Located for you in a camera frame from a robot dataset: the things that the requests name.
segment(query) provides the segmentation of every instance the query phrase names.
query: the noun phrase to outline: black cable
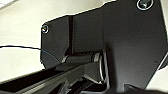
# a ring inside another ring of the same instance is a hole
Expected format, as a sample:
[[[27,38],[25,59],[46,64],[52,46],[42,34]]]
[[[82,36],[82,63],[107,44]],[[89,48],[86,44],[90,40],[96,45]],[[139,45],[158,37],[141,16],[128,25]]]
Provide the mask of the black cable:
[[[42,51],[42,52],[44,52],[44,53],[46,53],[46,54],[52,56],[57,62],[60,63],[60,61],[59,61],[53,54],[51,54],[51,53],[49,53],[49,52],[47,52],[47,51],[45,51],[45,50],[43,50],[43,49],[40,49],[40,48],[26,47],[26,46],[15,46],[15,45],[0,46],[0,48],[7,48],[7,47],[16,47],[16,48],[27,48],[27,49],[36,49],[36,50],[40,50],[40,51]]]

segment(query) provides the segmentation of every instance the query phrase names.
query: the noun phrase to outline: white wall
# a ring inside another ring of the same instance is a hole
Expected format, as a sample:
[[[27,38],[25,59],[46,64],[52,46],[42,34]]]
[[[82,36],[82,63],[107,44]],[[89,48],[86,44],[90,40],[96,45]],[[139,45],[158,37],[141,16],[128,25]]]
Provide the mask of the white wall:
[[[165,20],[167,35],[168,35],[168,0],[160,0],[163,10],[163,16]]]
[[[0,10],[0,45],[40,47],[41,25],[51,19],[115,0],[17,0]],[[0,49],[0,82],[43,69],[39,51]]]

